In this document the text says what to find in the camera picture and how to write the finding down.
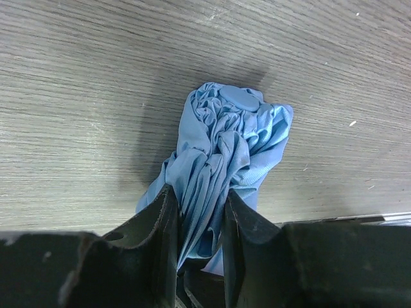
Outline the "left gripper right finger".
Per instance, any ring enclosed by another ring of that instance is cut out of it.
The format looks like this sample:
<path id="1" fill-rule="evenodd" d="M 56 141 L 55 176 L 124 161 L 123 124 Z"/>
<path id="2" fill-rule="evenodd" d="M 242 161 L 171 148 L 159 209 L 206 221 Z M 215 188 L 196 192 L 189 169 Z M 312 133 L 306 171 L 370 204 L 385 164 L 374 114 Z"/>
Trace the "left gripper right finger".
<path id="1" fill-rule="evenodd" d="M 227 307 L 410 306 L 409 227 L 277 227 L 230 191 L 223 267 Z"/>

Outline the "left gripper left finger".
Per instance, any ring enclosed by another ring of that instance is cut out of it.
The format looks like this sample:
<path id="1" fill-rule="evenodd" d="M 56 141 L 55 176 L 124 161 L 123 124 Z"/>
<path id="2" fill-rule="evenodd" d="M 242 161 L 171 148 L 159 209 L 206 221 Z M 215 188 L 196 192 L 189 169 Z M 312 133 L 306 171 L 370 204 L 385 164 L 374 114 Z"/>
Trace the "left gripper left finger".
<path id="1" fill-rule="evenodd" d="M 103 236 L 1 233 L 2 307 L 174 307 L 178 207 L 165 185 Z"/>

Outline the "light blue folding umbrella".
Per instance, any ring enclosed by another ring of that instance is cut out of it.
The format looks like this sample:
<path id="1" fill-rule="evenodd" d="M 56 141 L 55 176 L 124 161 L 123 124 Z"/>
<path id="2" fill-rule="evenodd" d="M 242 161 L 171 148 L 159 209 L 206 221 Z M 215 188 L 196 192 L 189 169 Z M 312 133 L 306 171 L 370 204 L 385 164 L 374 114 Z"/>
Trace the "light blue folding umbrella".
<path id="1" fill-rule="evenodd" d="M 145 209 L 172 186 L 182 220 L 177 266 L 199 261 L 221 275 L 223 208 L 233 189 L 252 209 L 263 180 L 280 163 L 292 126 L 290 105 L 265 102 L 260 91 L 208 82 L 187 97 L 176 150 L 137 203 Z"/>

